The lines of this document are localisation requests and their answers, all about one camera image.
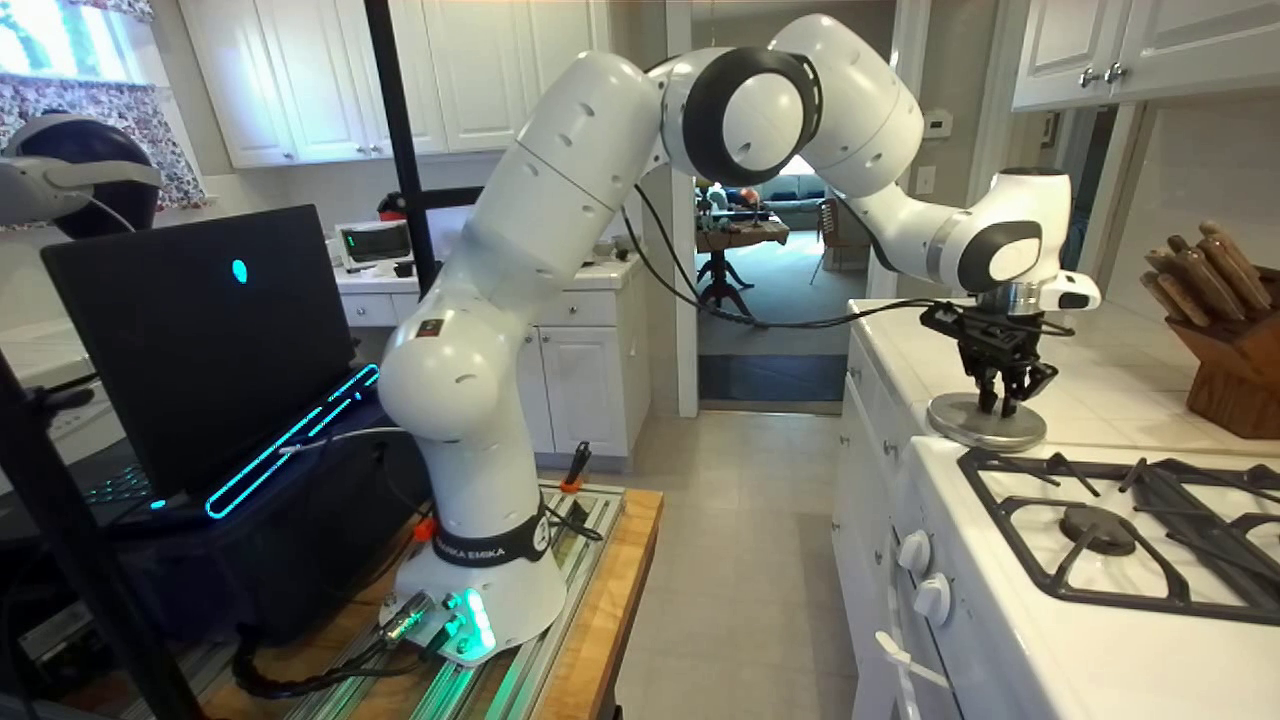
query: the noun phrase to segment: laptop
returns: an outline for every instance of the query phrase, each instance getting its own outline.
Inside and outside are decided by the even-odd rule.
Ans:
[[[54,242],[46,269],[123,422],[72,477],[102,525],[207,525],[374,402],[318,209]]]

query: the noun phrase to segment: stove burner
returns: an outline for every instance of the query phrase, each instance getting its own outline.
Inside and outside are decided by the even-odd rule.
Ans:
[[[1082,548],[1093,548],[1102,555],[1131,555],[1136,540],[1131,528],[1106,508],[1073,503],[1062,518],[1064,534]]]

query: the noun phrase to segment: laptop screen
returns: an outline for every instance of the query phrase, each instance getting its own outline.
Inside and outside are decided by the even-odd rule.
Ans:
[[[159,494],[204,494],[352,363],[318,209],[46,246]]]

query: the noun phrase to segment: laptop logo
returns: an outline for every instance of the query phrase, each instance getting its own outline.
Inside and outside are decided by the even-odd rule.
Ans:
[[[239,254],[231,259],[231,279],[250,283],[250,262]]]

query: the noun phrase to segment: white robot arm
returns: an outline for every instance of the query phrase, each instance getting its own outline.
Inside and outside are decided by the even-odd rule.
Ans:
[[[1095,304],[1088,275],[1056,269],[1064,174],[999,174],[978,209],[919,204],[896,187],[919,135],[913,92],[830,17],[802,17],[769,48],[703,48],[652,71],[587,53],[551,84],[379,369],[379,401],[415,437],[442,518],[436,542],[399,569],[398,595],[453,607],[443,655],[482,665],[564,607],[511,363],[530,315],[647,167],[761,182],[802,150],[892,269],[978,296],[1016,329],[1040,325],[1046,306]]]

